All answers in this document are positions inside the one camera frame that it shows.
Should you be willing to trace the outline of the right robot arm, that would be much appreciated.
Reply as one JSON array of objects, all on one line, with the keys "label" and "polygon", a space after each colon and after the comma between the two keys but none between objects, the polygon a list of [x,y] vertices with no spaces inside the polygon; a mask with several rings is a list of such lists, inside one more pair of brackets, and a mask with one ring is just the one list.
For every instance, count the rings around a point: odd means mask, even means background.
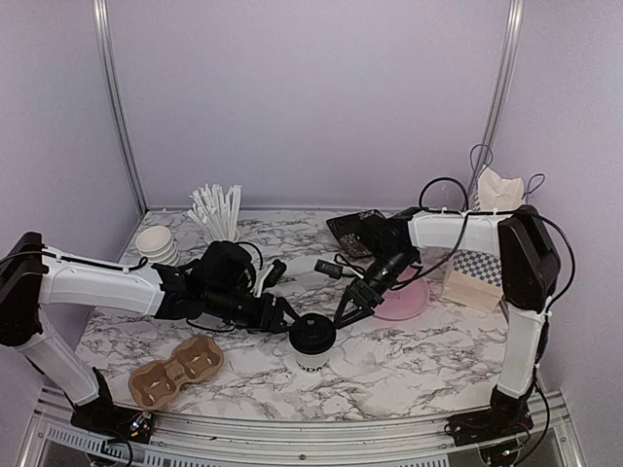
[{"label": "right robot arm", "polygon": [[561,270],[545,220],[531,205],[504,214],[430,212],[411,207],[384,220],[376,259],[342,295],[334,325],[342,329],[373,315],[398,276],[424,248],[470,251],[500,260],[509,331],[502,371],[482,426],[501,436],[520,419],[548,342],[549,309]]}]

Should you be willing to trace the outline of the pink plate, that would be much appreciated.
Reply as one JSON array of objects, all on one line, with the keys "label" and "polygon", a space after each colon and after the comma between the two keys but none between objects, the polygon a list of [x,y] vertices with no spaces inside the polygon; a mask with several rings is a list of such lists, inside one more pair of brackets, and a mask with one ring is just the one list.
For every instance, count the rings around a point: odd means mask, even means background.
[{"label": "pink plate", "polygon": [[404,321],[420,314],[429,301],[429,288],[421,278],[398,291],[388,290],[375,308],[375,316],[386,321]]}]

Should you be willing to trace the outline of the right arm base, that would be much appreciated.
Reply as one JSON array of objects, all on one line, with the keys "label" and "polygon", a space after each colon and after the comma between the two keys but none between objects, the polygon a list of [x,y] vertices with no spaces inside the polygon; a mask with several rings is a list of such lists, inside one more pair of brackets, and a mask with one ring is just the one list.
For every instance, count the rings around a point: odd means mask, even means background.
[{"label": "right arm base", "polygon": [[445,434],[453,438],[456,447],[529,434],[532,429],[533,422],[527,409],[520,409],[515,418],[492,408],[455,414],[448,418],[444,426]]}]

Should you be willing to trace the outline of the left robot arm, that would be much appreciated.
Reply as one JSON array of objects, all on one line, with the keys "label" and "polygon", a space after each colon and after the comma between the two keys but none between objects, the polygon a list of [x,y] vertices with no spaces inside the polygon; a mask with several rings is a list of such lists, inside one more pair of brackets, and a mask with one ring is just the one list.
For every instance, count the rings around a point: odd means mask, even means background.
[{"label": "left robot arm", "polygon": [[13,347],[54,382],[75,413],[103,433],[123,424],[103,375],[89,368],[55,331],[45,305],[86,305],[132,311],[163,320],[208,314],[238,329],[280,334],[302,318],[269,293],[285,271],[274,261],[255,269],[250,254],[231,241],[211,243],[182,266],[135,266],[77,257],[45,246],[40,233],[25,233],[1,260],[1,343]]}]

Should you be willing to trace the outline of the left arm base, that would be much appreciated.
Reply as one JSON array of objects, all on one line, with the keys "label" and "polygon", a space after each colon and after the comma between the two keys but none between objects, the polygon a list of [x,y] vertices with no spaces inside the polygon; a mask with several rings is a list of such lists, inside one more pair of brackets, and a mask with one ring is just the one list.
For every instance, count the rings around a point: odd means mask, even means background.
[{"label": "left arm base", "polygon": [[85,405],[70,402],[73,410],[71,424],[118,441],[147,445],[152,437],[154,418],[150,412],[117,406],[103,374],[92,369],[98,384],[98,396]]}]

